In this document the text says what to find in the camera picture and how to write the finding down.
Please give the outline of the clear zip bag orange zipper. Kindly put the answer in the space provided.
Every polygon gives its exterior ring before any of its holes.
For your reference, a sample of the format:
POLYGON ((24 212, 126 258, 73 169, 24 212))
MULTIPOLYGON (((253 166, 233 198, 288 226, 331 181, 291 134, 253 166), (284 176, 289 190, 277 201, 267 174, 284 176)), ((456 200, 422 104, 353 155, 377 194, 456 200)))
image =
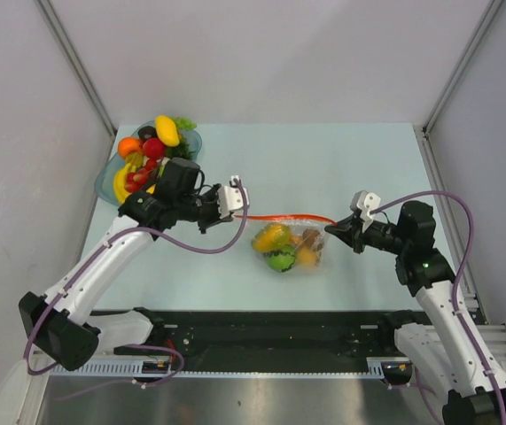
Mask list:
POLYGON ((266 253, 260 253, 255 251, 252 248, 251 242, 253 237, 266 225, 269 223, 279 223, 279 224, 285 224, 287 225, 291 231, 292 235, 290 238, 290 241, 288 244, 292 245, 295 250, 298 250, 299 247, 302 247, 301 244, 301 235, 303 231, 307 228, 314 228, 319 230, 324 238, 324 247, 319 251, 320 254, 320 262, 318 267, 312 267, 312 268, 305 268, 300 267, 295 263, 294 268, 287 271, 286 273, 311 273, 317 270, 323 259, 323 253, 324 248, 327 244, 327 234, 324 231, 324 227, 328 224, 335 224, 336 221, 329 219, 327 217, 323 217, 320 215, 314 215, 314 214, 306 214, 306 213, 295 213, 295 214, 265 214, 265 215, 248 215, 246 219, 245 224, 245 231, 243 234, 243 238, 245 239, 246 243, 250 246, 253 255, 261 261, 269 270, 271 270, 263 257, 263 255, 266 253))

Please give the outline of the green watermelon ball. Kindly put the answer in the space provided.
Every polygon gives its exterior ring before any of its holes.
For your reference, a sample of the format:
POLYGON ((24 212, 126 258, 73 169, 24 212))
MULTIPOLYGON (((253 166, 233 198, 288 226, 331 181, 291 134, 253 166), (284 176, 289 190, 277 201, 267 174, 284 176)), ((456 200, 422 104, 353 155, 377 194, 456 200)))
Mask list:
POLYGON ((296 250, 290 245, 284 245, 263 255, 267 266, 276 272, 285 273, 294 268, 296 263, 296 250))

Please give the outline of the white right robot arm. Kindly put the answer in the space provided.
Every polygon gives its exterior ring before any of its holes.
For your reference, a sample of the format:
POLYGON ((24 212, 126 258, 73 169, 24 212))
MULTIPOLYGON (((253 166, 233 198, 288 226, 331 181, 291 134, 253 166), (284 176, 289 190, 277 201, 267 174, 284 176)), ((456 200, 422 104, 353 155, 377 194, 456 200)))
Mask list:
POLYGON ((415 195, 398 200, 395 223, 375 219, 377 194, 360 191, 351 215, 326 227, 356 253, 367 247, 392 253, 401 285, 422 307, 429 325, 411 311, 389 313, 378 332, 388 355, 402 353, 442 402, 446 424, 506 424, 506 371, 474 323, 459 286, 461 272, 436 248, 432 206, 415 195))

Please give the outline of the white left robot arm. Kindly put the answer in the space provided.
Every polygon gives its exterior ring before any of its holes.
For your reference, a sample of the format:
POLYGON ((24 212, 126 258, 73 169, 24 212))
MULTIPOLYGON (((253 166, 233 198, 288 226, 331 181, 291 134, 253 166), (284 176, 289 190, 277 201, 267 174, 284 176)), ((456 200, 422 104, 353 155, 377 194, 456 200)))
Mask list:
POLYGON ((167 241, 204 255, 222 253, 237 242, 240 236, 234 235, 220 248, 198 248, 167 234, 180 221, 195 223, 200 233, 206 233, 232 221, 237 211, 247 213, 248 194, 238 176, 232 176, 226 185, 216 183, 208 191, 196 185, 204 179, 195 162, 168 160, 149 188, 127 196, 86 258, 42 295, 28 292, 22 297, 19 314, 27 336, 24 360, 38 348, 55 365, 74 371, 96 353, 137 346, 153 354, 163 347, 165 333, 159 328, 159 319, 143 308, 102 316, 92 312, 123 269, 154 242, 167 241))

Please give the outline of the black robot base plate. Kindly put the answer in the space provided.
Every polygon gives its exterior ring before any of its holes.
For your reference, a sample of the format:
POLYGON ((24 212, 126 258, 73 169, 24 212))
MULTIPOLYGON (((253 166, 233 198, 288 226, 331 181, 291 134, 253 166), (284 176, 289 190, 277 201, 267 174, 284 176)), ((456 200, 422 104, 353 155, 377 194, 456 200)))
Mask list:
POLYGON ((417 311, 187 312, 153 311, 159 324, 146 341, 115 348, 142 355, 173 347, 186 372, 361 373, 370 357, 399 357, 393 327, 415 321, 417 311))

